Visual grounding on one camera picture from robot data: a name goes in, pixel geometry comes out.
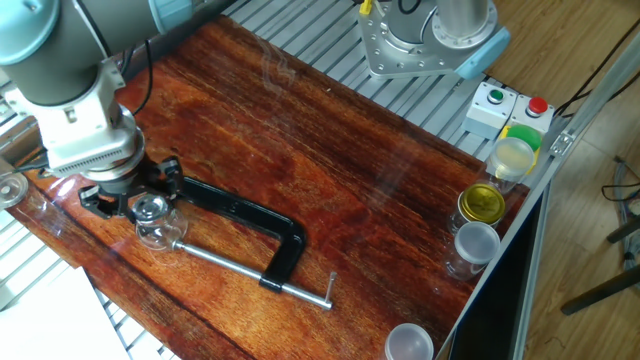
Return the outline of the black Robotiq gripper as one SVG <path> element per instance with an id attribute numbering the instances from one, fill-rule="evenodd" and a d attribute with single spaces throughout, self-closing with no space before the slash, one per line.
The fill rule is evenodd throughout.
<path id="1" fill-rule="evenodd" d="M 97 185 L 78 190 L 81 206 L 105 220 L 122 217 L 131 221 L 132 211 L 128 194 L 143 186 L 149 193 L 176 200 L 182 191 L 184 175 L 176 156 L 170 156 L 160 163 L 145 157 L 124 175 L 94 182 Z"/>

